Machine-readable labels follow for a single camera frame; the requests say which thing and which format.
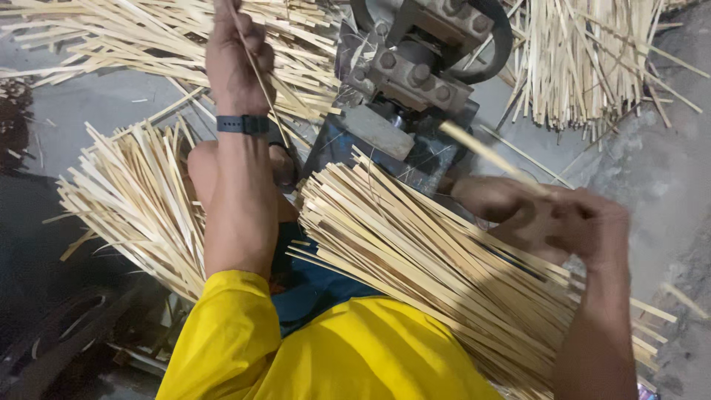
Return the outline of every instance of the hand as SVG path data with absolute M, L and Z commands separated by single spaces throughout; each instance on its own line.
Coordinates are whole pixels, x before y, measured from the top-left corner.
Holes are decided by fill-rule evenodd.
M 558 221 L 557 234 L 546 242 L 577 254 L 589 272 L 627 265 L 629 215 L 620 204 L 584 188 L 559 191 L 551 217 Z
M 215 28 L 208 42 L 205 66 L 219 115 L 266 115 L 269 103 L 250 64 L 245 46 L 253 55 L 262 77 L 274 67 L 274 50 L 264 42 L 264 26 L 252 22 L 247 14 L 237 14 L 237 25 L 230 13 L 232 1 L 239 10 L 241 0 L 215 0 Z M 245 37 L 240 40 L 239 32 Z M 273 100 L 276 92 L 267 84 Z
M 458 180 L 451 195 L 474 216 L 494 223 L 513 217 L 531 199 L 523 185 L 502 177 L 467 177 Z

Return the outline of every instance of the watch strap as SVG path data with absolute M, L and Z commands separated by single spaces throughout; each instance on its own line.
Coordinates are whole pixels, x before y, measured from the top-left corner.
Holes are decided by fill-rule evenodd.
M 269 118 L 265 115 L 218 115 L 218 132 L 258 135 L 269 132 Z

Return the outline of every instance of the hex nut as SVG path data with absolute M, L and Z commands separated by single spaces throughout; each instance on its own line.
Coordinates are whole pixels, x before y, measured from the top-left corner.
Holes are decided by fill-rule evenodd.
M 451 95 L 451 90 L 447 86 L 440 86 L 434 95 L 439 101 L 447 101 Z
M 488 18 L 480 14 L 472 21 L 471 28 L 479 33 L 484 32 L 488 28 Z
M 392 53 L 384 53 L 380 56 L 380 66 L 386 70 L 395 67 L 395 64 L 397 64 L 397 60 L 395 60 L 395 56 Z
M 361 70 L 361 69 L 357 69 L 357 70 L 353 71 L 353 77 L 356 80 L 363 80 L 363 79 L 365 79 L 365 71 Z
M 427 64 L 416 65 L 410 71 L 410 83 L 415 87 L 420 86 L 425 81 L 427 81 L 431 73 L 432 70 L 429 69 L 429 66 Z
M 455 16 L 464 8 L 464 0 L 445 0 L 442 10 L 447 16 Z
M 375 32 L 380 36 L 385 36 L 385 34 L 387 33 L 387 25 L 382 23 L 382 24 L 376 26 Z

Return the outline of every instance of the gray floor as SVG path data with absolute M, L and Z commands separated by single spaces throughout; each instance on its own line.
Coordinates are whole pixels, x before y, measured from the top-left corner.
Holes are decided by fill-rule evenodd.
M 657 44 L 675 56 L 711 71 L 707 50 L 711 41 L 711 4 L 701 4 L 676 16 L 682 28 L 664 33 Z M 0 66 L 16 69 L 52 66 L 60 56 L 45 49 L 17 51 L 8 38 L 0 43 Z M 662 282 L 676 284 L 706 310 L 711 310 L 711 80 L 706 80 L 661 58 L 654 58 L 664 80 L 706 112 L 699 115 L 676 100 L 665 109 L 674 125 L 665 129 L 651 104 L 640 117 L 620 125 L 621 134 L 605 142 L 602 152 L 588 150 L 564 176 L 574 186 L 588 186 L 597 193 L 629 207 L 631 274 L 633 294 L 680 316 L 678 324 L 665 327 L 670 342 L 660 352 L 661 370 L 640 373 L 660 387 L 664 399 L 708 399 L 711 394 L 711 325 L 688 313 L 685 307 L 658 293 Z M 81 147 L 91 145 L 84 121 L 110 135 L 122 127 L 152 115 L 181 97 L 165 78 L 131 70 L 113 70 L 82 76 L 34 92 L 31 124 L 34 137 L 28 149 L 38 160 L 27 160 L 31 172 L 56 177 L 75 165 Z M 478 123 L 498 122 L 511 88 L 495 78 L 475 87 L 473 99 L 481 104 Z M 671 95 L 663 93 L 666 98 Z M 131 100 L 147 98 L 147 102 Z M 197 110 L 183 107 L 183 115 L 203 139 L 211 138 L 211 124 Z M 44 123 L 46 118 L 57 127 Z M 562 171 L 587 143 L 579 132 L 557 134 L 533 126 L 529 120 L 507 122 L 503 136 L 554 172 Z M 530 172 L 538 181 L 551 177 L 484 132 L 482 139 L 507 159 Z M 41 148 L 43 166 L 39 162 Z M 472 161 L 471 171 L 501 174 L 496 168 Z

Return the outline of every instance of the pile of bamboo strips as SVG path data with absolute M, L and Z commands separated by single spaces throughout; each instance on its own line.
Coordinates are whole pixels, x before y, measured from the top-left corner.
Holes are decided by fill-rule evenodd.
M 25 30 L 14 36 L 24 43 L 22 48 L 48 46 L 53 50 L 61 42 L 80 43 L 67 48 L 71 56 L 59 66 L 0 72 L 0 78 L 39 75 L 36 87 L 125 65 L 209 86 L 204 66 L 205 43 L 213 26 L 211 0 L 11 0 L 0 4 L 3 8 L 7 10 L 0 11 L 0 16 L 26 20 L 2 26 L 5 31 Z M 340 113 L 331 107 L 340 85 L 333 73 L 335 41 L 322 34 L 334 33 L 329 28 L 338 22 L 314 0 L 247 0 L 241 11 L 267 28 L 267 42 L 275 52 L 275 69 L 269 79 L 278 92 L 274 107 L 278 116 L 294 123 L 320 123 L 327 113 Z M 288 133 L 297 137 L 291 130 Z
M 100 237 L 163 285 L 191 302 L 203 292 L 205 212 L 188 178 L 185 154 L 194 142 L 178 114 L 174 127 L 150 122 L 112 139 L 88 122 L 95 141 L 82 149 L 81 168 L 69 168 L 73 183 L 58 182 L 66 216 L 79 216 L 89 231 L 62 256 Z
M 301 186 L 299 221 L 318 250 L 291 246 L 289 254 L 437 318 L 489 379 L 520 399 L 551 399 L 556 351 L 584 280 L 495 239 L 358 153 L 354 168 L 329 164 Z M 636 327 L 635 357 L 657 369 L 657 349 L 642 337 L 661 336 L 640 322 Z
M 704 78 L 709 75 L 652 46 L 668 0 L 517 0 L 508 15 L 515 35 L 506 66 L 514 87 L 502 118 L 530 115 L 537 125 L 583 129 L 594 142 L 641 101 L 654 101 L 671 123 L 656 89 L 702 110 L 666 85 L 647 63 L 650 51 Z M 490 43 L 472 55 L 471 65 Z M 645 94 L 648 86 L 650 95 Z

